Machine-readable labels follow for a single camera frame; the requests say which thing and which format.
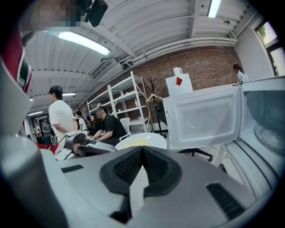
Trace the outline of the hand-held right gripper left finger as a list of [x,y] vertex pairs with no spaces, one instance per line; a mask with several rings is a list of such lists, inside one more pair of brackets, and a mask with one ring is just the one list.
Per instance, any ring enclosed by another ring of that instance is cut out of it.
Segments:
[[[143,167],[140,156],[123,158],[130,148],[83,158],[58,162],[76,191],[99,211],[117,221],[130,222],[143,206]],[[115,183],[117,174],[130,180],[127,194],[117,194],[107,188]]]

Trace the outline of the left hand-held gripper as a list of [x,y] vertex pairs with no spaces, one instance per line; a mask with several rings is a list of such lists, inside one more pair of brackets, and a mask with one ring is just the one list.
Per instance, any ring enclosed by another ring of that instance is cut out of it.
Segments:
[[[92,140],[87,137],[87,131],[77,130],[65,133],[65,137],[59,143],[59,152],[54,156],[56,160],[67,160],[85,156],[101,155],[116,151],[115,146]],[[74,153],[73,145],[86,140],[86,146],[79,146],[78,153]]]

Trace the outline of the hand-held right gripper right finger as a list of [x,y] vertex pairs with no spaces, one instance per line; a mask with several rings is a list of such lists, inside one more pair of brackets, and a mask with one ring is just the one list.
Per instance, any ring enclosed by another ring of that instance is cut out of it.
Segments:
[[245,186],[201,159],[160,149],[182,169],[167,195],[147,197],[133,218],[135,228],[240,228],[258,210]]

